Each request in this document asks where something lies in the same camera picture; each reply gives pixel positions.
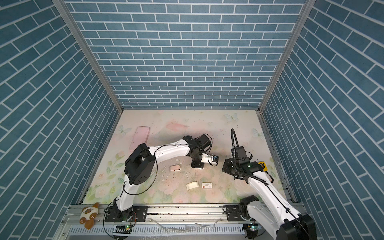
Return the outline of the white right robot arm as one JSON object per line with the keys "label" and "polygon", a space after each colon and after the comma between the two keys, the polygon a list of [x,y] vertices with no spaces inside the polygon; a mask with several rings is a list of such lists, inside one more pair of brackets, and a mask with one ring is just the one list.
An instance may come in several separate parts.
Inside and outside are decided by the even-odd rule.
{"label": "white right robot arm", "polygon": [[258,162],[252,162],[243,147],[231,149],[222,171],[243,180],[256,191],[265,207],[255,196],[241,200],[243,218],[256,220],[276,240],[316,240],[315,221],[301,214],[273,186]]}

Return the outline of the staple box tray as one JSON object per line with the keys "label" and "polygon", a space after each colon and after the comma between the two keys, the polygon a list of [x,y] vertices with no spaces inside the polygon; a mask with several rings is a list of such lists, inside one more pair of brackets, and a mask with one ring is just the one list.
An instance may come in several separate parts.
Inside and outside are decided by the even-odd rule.
{"label": "staple box tray", "polygon": [[186,184],[187,190],[196,189],[198,187],[199,187],[199,183],[198,182],[191,182],[191,183]]}

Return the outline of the white staple box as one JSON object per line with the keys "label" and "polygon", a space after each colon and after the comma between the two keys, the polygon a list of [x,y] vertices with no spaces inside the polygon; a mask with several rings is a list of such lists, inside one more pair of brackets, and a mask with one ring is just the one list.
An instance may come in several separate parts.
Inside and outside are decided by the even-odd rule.
{"label": "white staple box", "polygon": [[202,189],[212,189],[213,184],[212,183],[202,183]]}

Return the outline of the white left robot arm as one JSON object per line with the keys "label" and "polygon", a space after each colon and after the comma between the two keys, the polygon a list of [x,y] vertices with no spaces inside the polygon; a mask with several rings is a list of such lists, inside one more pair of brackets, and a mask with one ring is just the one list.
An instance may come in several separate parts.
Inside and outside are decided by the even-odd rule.
{"label": "white left robot arm", "polygon": [[208,134],[197,138],[184,136],[174,143],[156,147],[149,147],[145,143],[138,145],[125,161],[123,187],[111,205],[110,214],[116,220],[129,217],[134,198],[140,194],[139,186],[150,178],[153,168],[160,162],[187,156],[192,159],[192,168],[202,169],[206,163],[217,166],[219,157],[210,153],[212,146],[213,141]]}

